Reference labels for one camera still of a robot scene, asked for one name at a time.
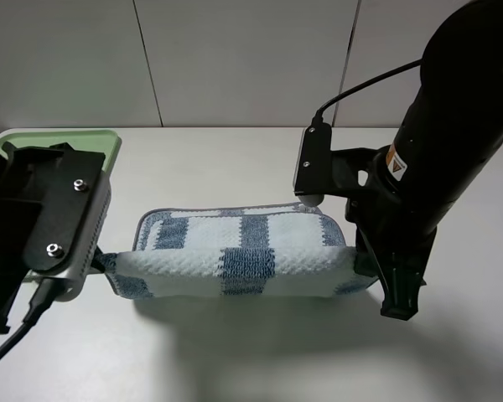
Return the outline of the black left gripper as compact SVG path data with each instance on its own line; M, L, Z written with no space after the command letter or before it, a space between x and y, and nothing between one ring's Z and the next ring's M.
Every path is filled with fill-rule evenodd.
M74 150L68 143L50 147L21 147L3 144L0 154L0 334L7 334L8 315L21 281L30 272L22 254L41 211L41 197L32 184L34 168L55 160L59 150ZM117 253L103 253L96 247L91 268L112 273Z

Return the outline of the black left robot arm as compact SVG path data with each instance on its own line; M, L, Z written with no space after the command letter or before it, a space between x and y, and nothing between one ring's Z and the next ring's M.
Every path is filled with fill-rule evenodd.
M0 150L0 334L28 274L57 282L57 301L80 294L109 206L105 155L50 147Z

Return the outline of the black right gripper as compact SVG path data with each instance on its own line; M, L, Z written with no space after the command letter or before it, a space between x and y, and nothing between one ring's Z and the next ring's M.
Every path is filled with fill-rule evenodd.
M355 272L380 282L383 317L407 321L418 313L438 225L431 148L392 144L325 151L330 187L348 199L345 216L358 228Z

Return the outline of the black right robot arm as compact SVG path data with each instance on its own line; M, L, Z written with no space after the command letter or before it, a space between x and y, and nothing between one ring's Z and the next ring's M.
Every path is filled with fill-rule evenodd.
M420 61L421 86L392 144L332 152L314 188L352 202L384 300L407 320L438 223L503 144L503 1L473 1L447 18Z

